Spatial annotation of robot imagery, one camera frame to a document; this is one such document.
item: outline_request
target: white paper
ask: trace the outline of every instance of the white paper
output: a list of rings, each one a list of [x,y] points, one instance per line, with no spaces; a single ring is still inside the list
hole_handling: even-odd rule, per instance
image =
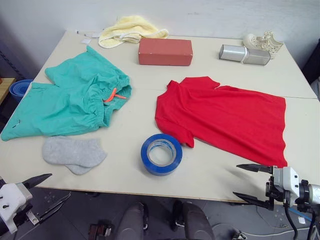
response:
[[[85,38],[81,41],[82,44],[89,44],[91,42],[91,39]]]
[[[91,36],[91,37],[97,39],[97,38],[100,37],[101,33],[102,33],[101,31],[100,31],[100,32],[94,32],[94,33],[92,33],[92,36]]]

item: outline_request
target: silver cylinder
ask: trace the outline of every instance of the silver cylinder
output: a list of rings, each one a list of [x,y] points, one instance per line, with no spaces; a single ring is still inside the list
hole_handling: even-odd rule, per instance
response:
[[[245,54],[245,46],[222,45],[219,59],[241,62]]]
[[[222,45],[219,53],[219,59],[254,65],[266,65],[270,58],[268,51],[249,49],[245,46]]]

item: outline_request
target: cable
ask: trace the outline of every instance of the cable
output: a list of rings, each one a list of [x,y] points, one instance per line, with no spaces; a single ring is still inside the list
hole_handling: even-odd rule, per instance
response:
[[[312,220],[310,222],[310,227],[309,227],[309,231],[308,231],[308,237],[307,240],[311,240],[311,233],[312,233],[312,228],[315,225],[315,221],[316,221],[316,213],[315,211],[312,212]]]
[[[308,227],[304,227],[304,228],[298,228],[297,230],[307,230],[309,229]],[[272,236],[279,236],[279,235],[283,235],[283,234],[288,234],[288,233],[292,233],[294,232],[294,230],[288,230],[288,231],[283,231],[283,232],[279,232],[279,233],[272,233],[272,234],[267,234],[267,235],[258,235],[258,234],[252,234],[252,233],[248,233],[248,232],[244,232],[242,231],[243,234],[247,234],[250,236],[254,236],[254,237],[272,237]]]
[[[19,237],[17,240],[21,240],[22,238],[24,238],[26,235],[28,235],[29,233],[31,233],[33,230],[35,230],[38,226],[40,226],[40,224],[38,224],[37,226],[31,228],[29,231],[27,231],[25,234],[23,234],[21,237]]]
[[[278,226],[272,226],[272,225],[271,225],[269,222],[267,222],[267,220],[265,220],[265,218],[260,214],[260,212],[258,211],[258,206],[255,206],[255,207],[256,207],[256,213],[259,215],[260,218],[262,218],[262,220],[265,221],[266,224],[268,224],[268,226],[269,226],[270,228],[273,228],[273,229],[286,229],[286,228],[288,228],[288,225],[284,225],[284,226],[280,226],[280,227],[278,227]]]
[[[309,222],[311,222],[311,220],[312,220],[310,217],[308,217],[307,215],[302,214],[301,212],[295,210],[294,208],[289,208],[289,211],[294,213],[294,214],[299,215],[300,217],[303,217],[304,219],[308,220]]]
[[[279,235],[283,235],[283,234],[288,234],[288,233],[294,232],[294,230],[288,230],[288,231],[283,231],[283,232],[279,232],[279,233],[259,235],[259,234],[253,234],[253,233],[245,232],[245,231],[240,231],[239,229],[235,228],[234,226],[232,226],[232,225],[230,225],[228,223],[218,223],[218,224],[212,226],[212,231],[214,229],[216,229],[217,227],[221,226],[221,225],[229,226],[229,227],[233,228],[237,233],[243,233],[245,235],[249,235],[249,236],[253,236],[253,237],[272,237],[272,236],[279,236]],[[309,229],[309,227],[298,228],[297,231],[308,230],[308,229]]]
[[[288,219],[288,221],[289,221],[289,223],[290,223],[290,225],[291,225],[291,227],[293,228],[293,231],[294,231],[293,240],[296,240],[297,237],[298,237],[298,230],[297,230],[294,222],[291,219],[291,216],[289,214],[288,208],[289,207],[287,205],[285,205],[284,206],[284,212],[285,212],[286,218]]]
[[[312,229],[313,229],[313,231],[312,231],[310,239],[311,240],[315,240],[315,239],[320,240],[320,236],[319,236],[317,227],[314,226]]]

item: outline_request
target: blue painter's tape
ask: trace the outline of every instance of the blue painter's tape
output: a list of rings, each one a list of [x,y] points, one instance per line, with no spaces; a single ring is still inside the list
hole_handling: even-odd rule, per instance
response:
[[[154,148],[166,148],[171,153],[171,160],[167,164],[157,164],[150,158],[150,151]],[[166,176],[172,173],[182,159],[182,148],[177,139],[168,134],[155,134],[149,137],[142,145],[141,158],[145,168],[157,176]]]

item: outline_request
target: white decorative figurine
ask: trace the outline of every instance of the white decorative figurine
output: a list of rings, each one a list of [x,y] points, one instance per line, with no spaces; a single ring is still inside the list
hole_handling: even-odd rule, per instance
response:
[[[264,32],[264,36],[256,36],[252,33],[249,33],[244,37],[243,44],[248,49],[259,49],[268,51],[271,55],[271,59],[274,59],[277,52],[284,43],[276,41],[274,33],[272,31],[266,31]]]

